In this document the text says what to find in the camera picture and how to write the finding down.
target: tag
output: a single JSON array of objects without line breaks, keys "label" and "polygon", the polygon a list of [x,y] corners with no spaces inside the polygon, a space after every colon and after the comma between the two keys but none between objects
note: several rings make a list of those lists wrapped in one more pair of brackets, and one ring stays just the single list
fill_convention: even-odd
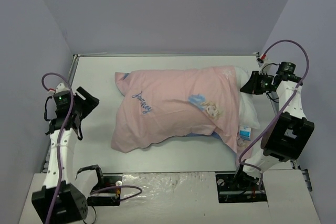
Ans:
[{"label": "tag", "polygon": [[247,126],[239,126],[239,135],[241,139],[251,140],[251,128]]}]

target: white wall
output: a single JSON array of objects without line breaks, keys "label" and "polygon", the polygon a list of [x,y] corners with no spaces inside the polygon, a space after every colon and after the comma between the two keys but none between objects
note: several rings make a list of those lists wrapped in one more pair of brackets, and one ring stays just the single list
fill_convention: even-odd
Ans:
[{"label": "white wall", "polygon": [[0,220],[9,224],[19,221],[49,142],[40,79],[49,71],[67,74],[72,57],[43,0],[0,0],[0,6]]},{"label": "white wall", "polygon": [[44,0],[71,50],[217,52],[262,48],[287,0]]},{"label": "white wall", "polygon": [[[336,220],[334,155],[336,0],[289,0],[264,47],[280,39],[293,39],[306,48],[310,71],[303,83],[302,102],[315,131],[302,153],[300,164],[308,168],[313,200],[323,224]],[[292,61],[303,74],[305,59],[290,44],[277,45],[268,56],[275,62]]]}]

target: white table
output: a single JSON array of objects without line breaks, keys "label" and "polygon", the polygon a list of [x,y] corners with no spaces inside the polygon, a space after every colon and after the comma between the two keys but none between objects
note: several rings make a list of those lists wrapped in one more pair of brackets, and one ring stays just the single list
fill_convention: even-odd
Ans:
[{"label": "white table", "polygon": [[[236,169],[236,154],[222,141],[208,136],[177,137],[127,154],[111,149],[116,112],[123,99],[114,82],[115,72],[139,69],[189,69],[235,65],[251,73],[259,66],[255,56],[120,56],[80,57],[73,89],[82,86],[100,99],[82,123],[84,139],[76,144],[75,170],[98,164],[104,173],[211,172]],[[257,136],[272,120],[274,111],[265,95],[254,96],[261,124]],[[273,169],[291,169],[289,162]]]},{"label": "white table", "polygon": [[[31,198],[44,178],[45,174],[35,174],[19,224],[41,223]],[[256,203],[219,204],[212,172],[128,174],[123,182],[142,187],[143,194],[120,207],[97,207],[96,224],[320,224],[300,170],[267,171],[268,202]],[[124,197],[132,190],[121,192]]]}]

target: pink pillowcase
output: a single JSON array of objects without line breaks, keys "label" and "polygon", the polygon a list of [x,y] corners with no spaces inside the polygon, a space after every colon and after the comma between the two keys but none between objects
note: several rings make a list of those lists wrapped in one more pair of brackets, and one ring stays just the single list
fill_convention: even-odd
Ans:
[{"label": "pink pillowcase", "polygon": [[235,68],[139,70],[115,73],[125,96],[111,147],[124,153],[172,136],[218,135],[233,151],[239,128]]}]

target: purple cable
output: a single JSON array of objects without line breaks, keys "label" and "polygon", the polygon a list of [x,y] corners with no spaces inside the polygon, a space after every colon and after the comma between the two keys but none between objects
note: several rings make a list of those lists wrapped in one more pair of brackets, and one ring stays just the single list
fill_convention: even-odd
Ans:
[{"label": "purple cable", "polygon": [[120,199],[119,201],[124,201],[124,200],[127,200],[127,199],[130,199],[130,198],[134,198],[136,197],[137,195],[141,194],[142,193],[142,189],[138,186],[110,186],[110,187],[105,187],[103,189],[99,189],[97,191],[93,191],[92,193],[90,193],[90,195],[93,195],[93,194],[98,194],[98,193],[101,193],[102,191],[107,191],[107,190],[116,190],[116,189],[121,189],[121,188],[134,188],[134,189],[137,189],[139,190],[138,193],[136,194],[133,194],[131,196],[128,196],[128,197],[125,197],[123,199]]},{"label": "purple cable", "polygon": [[[289,40],[289,39],[283,39],[283,40],[279,40],[275,43],[273,43],[272,45],[270,45],[266,51],[264,52],[264,55],[267,54],[267,52],[276,44],[279,44],[281,42],[289,42],[289,43],[293,43],[295,45],[297,45],[303,52],[305,58],[306,58],[306,71],[304,72],[304,75],[302,76],[302,79],[298,82],[298,84],[295,86],[295,88],[299,87],[301,85],[301,83],[303,82],[303,80],[306,78],[307,74],[308,74],[308,70],[309,70],[309,59],[308,59],[308,55],[307,52],[305,51],[305,49],[297,42],[293,41],[293,40]],[[273,118],[273,120],[269,123],[269,125],[264,129],[264,131],[257,136],[257,138],[241,153],[241,155],[239,156],[239,163],[241,165],[247,165],[250,167],[253,167],[257,170],[260,171],[260,182],[259,182],[259,191],[261,191],[263,193],[263,191],[261,190],[261,186],[263,184],[263,174],[261,172],[261,169],[258,166],[252,165],[252,164],[248,164],[248,163],[244,163],[242,162],[242,158],[243,156],[266,134],[266,132],[278,121],[280,115],[282,114],[282,112],[285,110],[285,108],[287,107],[287,105],[291,102],[291,100],[294,98],[294,96],[296,95],[297,90],[294,90],[293,94],[291,95],[291,97],[287,100],[287,102],[282,106],[281,110],[279,110],[278,114],[276,114],[276,116]]]},{"label": "purple cable", "polygon": [[[65,119],[63,121],[63,124],[61,126],[61,129],[59,130],[58,137],[57,137],[57,144],[60,144],[61,137],[62,137],[62,134],[63,134],[63,130],[64,130],[65,125],[67,124],[67,122],[69,120],[70,114],[72,112],[72,108],[74,106],[74,95],[73,95],[74,93],[72,92],[71,86],[70,86],[69,82],[67,81],[67,79],[65,77],[63,77],[62,75],[58,74],[58,73],[46,73],[42,77],[42,86],[45,90],[49,91],[49,88],[47,88],[46,85],[44,84],[44,79],[47,76],[58,76],[59,78],[63,79],[63,81],[65,82],[65,84],[68,86],[68,88],[70,90],[70,97],[71,97],[70,98],[70,108],[69,108],[67,116],[65,117]],[[62,182],[62,164],[61,164],[61,153],[60,153],[59,145],[57,145],[57,147],[56,147],[56,153],[57,153],[57,164],[58,164],[58,182],[57,182],[57,186],[56,186],[54,195],[53,195],[51,203],[50,203],[50,207],[49,207],[49,210],[48,210],[48,215],[47,215],[45,224],[50,223],[52,210],[54,209],[56,198],[57,198],[59,189],[61,187],[61,182]]]}]

